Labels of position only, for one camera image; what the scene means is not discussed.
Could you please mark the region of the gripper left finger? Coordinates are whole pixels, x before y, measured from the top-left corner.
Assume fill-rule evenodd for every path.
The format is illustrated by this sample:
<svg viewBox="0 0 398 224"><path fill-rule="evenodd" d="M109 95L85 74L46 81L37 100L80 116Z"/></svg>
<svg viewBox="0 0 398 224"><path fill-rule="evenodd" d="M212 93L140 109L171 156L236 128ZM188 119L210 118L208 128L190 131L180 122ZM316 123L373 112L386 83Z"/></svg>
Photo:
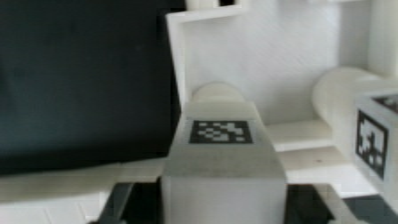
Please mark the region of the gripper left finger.
<svg viewBox="0 0 398 224"><path fill-rule="evenodd" d="M164 224L160 181L114 185L100 216L87 224Z"/></svg>

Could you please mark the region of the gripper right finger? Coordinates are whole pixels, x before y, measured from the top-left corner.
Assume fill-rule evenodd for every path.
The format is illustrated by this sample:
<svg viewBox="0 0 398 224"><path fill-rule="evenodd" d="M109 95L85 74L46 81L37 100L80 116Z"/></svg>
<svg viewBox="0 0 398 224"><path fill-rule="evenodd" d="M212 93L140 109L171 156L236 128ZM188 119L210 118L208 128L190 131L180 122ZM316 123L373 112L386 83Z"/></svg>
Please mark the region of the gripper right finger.
<svg viewBox="0 0 398 224"><path fill-rule="evenodd" d="M284 224L363 224L329 184L290 184Z"/></svg>

